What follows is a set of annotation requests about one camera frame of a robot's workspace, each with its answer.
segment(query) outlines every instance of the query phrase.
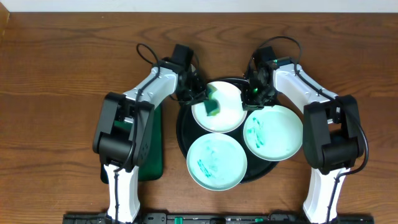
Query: wire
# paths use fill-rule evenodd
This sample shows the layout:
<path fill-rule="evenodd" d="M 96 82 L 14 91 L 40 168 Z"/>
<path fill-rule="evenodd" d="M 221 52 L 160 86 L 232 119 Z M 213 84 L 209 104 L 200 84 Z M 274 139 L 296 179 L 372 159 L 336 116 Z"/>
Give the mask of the wire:
<path fill-rule="evenodd" d="M 139 44 L 137 44 L 137 46 L 136 46 L 136 50 L 137 50 L 138 55 L 139 55 L 142 59 L 144 59 L 146 62 L 150 63 L 152 66 L 154 66 L 154 63 L 151 62 L 150 60 L 146 59 L 146 58 L 141 54 L 141 52 L 139 51 L 139 47 L 140 47 L 140 46 L 143 46 L 143 47 L 145 47 L 146 49 L 148 49 L 148 50 L 151 52 L 151 54 L 154 56 L 155 61 L 156 61 L 156 65 L 157 65 L 157 71 L 156 71 L 155 76 L 154 76 L 153 78 L 151 78 L 147 83 L 145 83 L 145 84 L 137 91 L 136 102 L 135 102 L 135 104 L 134 104 L 134 130 L 133 130 L 133 134 L 132 134 L 132 146 L 131 146 L 131 148 L 130 148 L 129 154 L 127 155 L 126 160 L 122 163 L 122 165 L 121 165 L 119 168 L 117 168 L 117 169 L 115 169 L 115 170 L 113 171 L 113 172 L 114 172 L 114 179 L 115 179 L 115 180 L 114 180 L 114 181 L 115 181 L 115 185 L 114 185 L 114 196 L 115 196 L 115 203 L 116 203 L 116 204 L 115 204 L 115 212 L 116 212 L 116 214 L 115 214 L 115 223 L 116 223 L 116 224 L 119 224 L 119 222 L 118 222 L 118 213 L 119 213 L 119 199 L 118 199 L 118 177 L 119 177 L 119 174 L 118 174 L 118 172 L 126 168 L 128 162 L 131 160 L 132 153 L 135 151 L 135 148 L 136 148 L 136 146 L 137 146 L 136 138 L 137 138 L 137 129 L 138 129 L 138 125 L 137 125 L 137 124 L 138 124 L 138 121 L 137 121 L 137 120 L 138 120 L 138 109 L 139 109 L 139 105 L 138 105 L 138 104 L 139 104 L 139 98 L 141 97 L 142 92 L 145 90 L 145 88 L 147 88 L 147 87 L 148 87 L 154 80 L 156 80 L 156 79 L 159 77 L 159 75 L 160 75 L 160 62 L 159 62 L 159 58 L 158 58 L 158 56 L 156 55 L 155 51 L 152 50 L 151 47 L 149 47 L 148 45 L 143 44 L 143 43 L 139 43 Z"/>
<path fill-rule="evenodd" d="M 337 104 L 337 106 L 339 106 L 339 107 L 346 113 L 346 115 L 348 115 L 348 116 L 352 119 L 352 121 L 354 122 L 354 124 L 357 126 L 358 131 L 359 131 L 359 133 L 361 134 L 362 139 L 363 139 L 363 141 L 364 141 L 364 149 L 365 149 L 365 152 L 364 152 L 364 160 L 362 161 L 362 164 L 361 164 L 357 169 L 355 169 L 355 170 L 351 170 L 351 171 L 348 171 L 348 172 L 340 173 L 340 174 L 338 174 L 338 175 L 335 177 L 335 184 L 334 184 L 333 190 L 332 190 L 332 192 L 331 192 L 331 197 L 330 197 L 329 206 L 328 206 L 328 213 L 327 213 L 327 215 L 326 215 L 326 224 L 329 224 L 330 210 L 331 210 L 331 206 L 333 205 L 333 200 L 334 200 L 334 198 L 335 198 L 335 194 L 336 194 L 336 190 L 337 190 L 337 185 L 338 185 L 338 183 L 340 182 L 340 178 L 341 178 L 342 176 L 345 176 L 345 175 L 351 175 L 351 174 L 356 174 L 356 173 L 358 173 L 359 171 L 363 170 L 363 169 L 365 168 L 366 164 L 368 163 L 368 159 L 369 159 L 369 145 L 368 145 L 368 139 L 366 138 L 365 132 L 363 131 L 363 128 L 362 128 L 362 126 L 360 125 L 359 121 L 355 118 L 355 116 L 354 116 L 351 112 L 349 112 L 348 110 L 344 110 L 345 107 L 344 107 L 343 104 L 341 104 L 341 103 L 340 103 L 338 100 L 336 100 L 335 98 L 333 98 L 333 97 L 327 95 L 326 93 L 322 92 L 322 89 L 317 89 L 317 88 L 316 88 L 315 86 L 313 86 L 310 82 L 308 82 L 303 76 L 301 76 L 300 71 L 297 70 L 297 64 L 299 63 L 299 61 L 300 61 L 300 59 L 301 59 L 301 56 L 302 56 L 302 53 L 303 53 L 303 50 L 302 50 L 302 47 L 301 47 L 300 42 L 298 42 L 297 40 L 295 40 L 295 39 L 292 38 L 292 37 L 288 37 L 288 36 L 276 36 L 276 37 L 272 37 L 272 38 L 270 38 L 270 39 L 264 41 L 257 49 L 260 49 L 262 46 L 266 45 L 267 43 L 269 43 L 270 41 L 275 40 L 275 39 L 288 39 L 288 40 L 291 40 L 291 41 L 293 41 L 293 42 L 295 42 L 295 43 L 297 44 L 297 47 L 298 47 L 298 49 L 299 49 L 299 51 L 300 51 L 299 54 L 298 54 L 298 58 L 297 58 L 297 60 L 294 60 L 293 58 L 291 58 L 292 61 L 293 61 L 293 63 L 294 63 L 294 72 L 295 72 L 295 74 L 296 74 L 305 84 L 307 84 L 309 87 L 311 87 L 312 89 L 314 89 L 314 90 L 316 91 L 316 93 L 318 93 L 319 95 L 321 95 L 321 96 L 327 98 L 328 100 L 330 100 L 330 101 L 332 101 L 332 102 L 335 102 L 335 103 Z M 252 60 L 253 60 L 253 56 L 254 56 L 254 53 L 256 52 L 256 50 L 253 52 L 253 54 L 252 54 L 252 56 L 251 56 L 251 58 L 250 58 L 250 60 L 249 60 L 248 67 L 247 67 L 246 73 L 245 73 L 246 75 L 248 74 L 248 71 L 249 71 L 249 69 L 250 69 L 251 62 L 252 62 Z"/>

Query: black cable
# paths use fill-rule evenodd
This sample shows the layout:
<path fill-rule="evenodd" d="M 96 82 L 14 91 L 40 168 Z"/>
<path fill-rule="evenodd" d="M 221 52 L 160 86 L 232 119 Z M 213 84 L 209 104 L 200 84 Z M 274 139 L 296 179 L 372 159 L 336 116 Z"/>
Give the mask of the black cable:
<path fill-rule="evenodd" d="M 159 58 L 157 57 L 157 55 L 156 55 L 156 53 L 154 52 L 154 50 L 152 50 L 148 45 L 146 45 L 146 44 L 142 44 L 142 43 L 139 43 L 139 44 L 137 44 L 137 46 L 136 46 L 136 50 L 137 50 L 137 53 L 138 53 L 138 55 L 140 55 L 141 56 L 141 58 L 142 59 L 144 59 L 146 62 L 148 62 L 148 63 L 150 63 L 152 66 L 154 65 L 154 63 L 153 62 L 151 62 L 150 60 L 148 60 L 148 59 L 146 59 L 142 54 L 141 54 L 141 52 L 139 51 L 139 47 L 140 46 L 143 46 L 143 47 L 145 47 L 146 49 L 148 49 L 150 52 L 151 52 L 151 54 L 155 57 L 155 61 L 156 61 L 156 65 L 157 65 L 157 71 L 156 71 L 156 74 L 155 74 L 155 76 L 153 77 L 153 78 L 151 78 L 147 83 L 145 83 L 138 91 L 137 91 L 137 96 L 136 96 L 136 102 L 135 102 L 135 104 L 134 104 L 134 130 L 133 130 L 133 134 L 132 134 L 132 146 L 131 146 L 131 148 L 130 148 L 130 151 L 129 151 L 129 154 L 127 155 L 127 158 L 126 158 L 126 160 L 122 163 L 122 165 L 119 167 L 119 168 L 117 168 L 117 169 L 115 169 L 113 172 L 114 172 L 114 178 L 115 178 L 115 187 L 114 187 L 114 196 L 115 196 L 115 202 L 116 202 L 116 205 L 115 205 L 115 209 L 116 209 L 116 214 L 115 214 L 115 223 L 116 224 L 119 224 L 119 222 L 118 222 L 118 213 L 119 213 L 119 199 L 118 199 L 118 176 L 119 176 L 119 174 L 118 174 L 118 172 L 119 171 L 121 171 L 122 169 L 124 169 L 124 168 L 126 168 L 126 165 L 127 165 L 127 163 L 131 160 L 131 157 L 132 157 L 132 153 L 135 151 L 135 148 L 136 148 L 136 138 L 137 138 L 137 129 L 138 129 L 138 109 L 139 109 L 139 106 L 138 106 L 138 104 L 139 104 L 139 98 L 141 97 L 141 95 L 142 95 L 142 92 L 145 90 L 145 88 L 147 88 L 154 80 L 156 80 L 158 77 L 159 77 L 159 75 L 160 75 L 160 62 L 159 62 Z"/>
<path fill-rule="evenodd" d="M 310 82 L 308 82 L 303 76 L 301 76 L 300 71 L 297 70 L 297 64 L 299 63 L 299 61 L 300 61 L 300 59 L 301 59 L 301 56 L 302 56 L 302 53 L 303 53 L 303 50 L 302 50 L 302 48 L 301 48 L 300 42 L 298 42 L 297 40 L 295 40 L 295 39 L 292 38 L 292 37 L 288 37 L 288 36 L 276 36 L 276 37 L 272 37 L 272 38 L 270 38 L 270 39 L 264 41 L 257 49 L 260 49 L 263 45 L 266 45 L 268 42 L 270 42 L 270 41 L 272 41 L 272 40 L 275 40 L 275 39 L 288 39 L 288 40 L 291 40 L 291 41 L 293 41 L 293 42 L 295 42 L 295 43 L 297 44 L 298 49 L 299 49 L 300 52 L 299 52 L 299 54 L 298 54 L 297 60 L 292 59 L 292 61 L 293 61 L 293 63 L 294 63 L 294 72 L 295 72 L 295 74 L 296 74 L 305 84 L 307 84 L 309 87 L 311 87 L 313 90 L 315 90 L 317 94 L 319 94 L 319 95 L 321 95 L 321 96 L 327 98 L 327 99 L 330 100 L 330 101 L 335 102 L 335 103 L 346 113 L 346 115 L 348 115 L 348 116 L 353 120 L 354 124 L 357 126 L 358 131 L 360 132 L 360 134 L 361 134 L 361 136 L 362 136 L 362 139 L 363 139 L 363 141 L 364 141 L 365 152 L 364 152 L 364 160 L 363 160 L 362 164 L 361 164 L 357 169 L 355 169 L 355 170 L 351 170 L 351 171 L 348 171 L 348 172 L 344 172 L 344 173 L 338 174 L 338 175 L 335 177 L 335 184 L 334 184 L 333 190 L 332 190 L 332 192 L 331 192 L 331 197 L 330 197 L 329 206 L 328 206 L 328 213 L 327 213 L 327 216 L 326 216 L 326 224 L 329 224 L 330 210 L 331 210 L 331 206 L 333 205 L 333 200 L 334 200 L 334 198 L 335 198 L 335 194 L 336 194 L 336 190 L 337 190 L 337 185 L 338 185 L 338 183 L 340 182 L 340 177 L 345 176 L 345 175 L 356 174 L 356 173 L 358 173 L 359 171 L 363 170 L 363 169 L 365 168 L 366 164 L 368 163 L 368 159 L 369 159 L 369 145 L 368 145 L 368 139 L 366 138 L 365 132 L 363 131 L 363 128 L 362 128 L 362 126 L 360 125 L 359 121 L 355 118 L 355 116 L 354 116 L 351 112 L 349 112 L 349 111 L 347 111 L 347 110 L 344 110 L 345 107 L 344 107 L 343 104 L 341 104 L 341 103 L 340 103 L 338 100 L 336 100 L 335 98 L 333 98 L 333 97 L 331 97 L 331 96 L 325 94 L 324 92 L 322 92 L 322 89 L 317 89 L 317 88 L 316 88 L 315 86 L 313 86 Z M 251 58 L 250 58 L 250 60 L 249 60 L 248 67 L 247 67 L 246 73 L 245 73 L 246 75 L 248 74 L 248 71 L 249 71 L 249 69 L 250 69 L 251 62 L 252 62 L 252 60 L 253 60 L 253 56 L 254 56 L 254 53 L 256 52 L 256 50 L 253 52 L 253 54 L 252 54 L 252 56 L 251 56 Z"/>

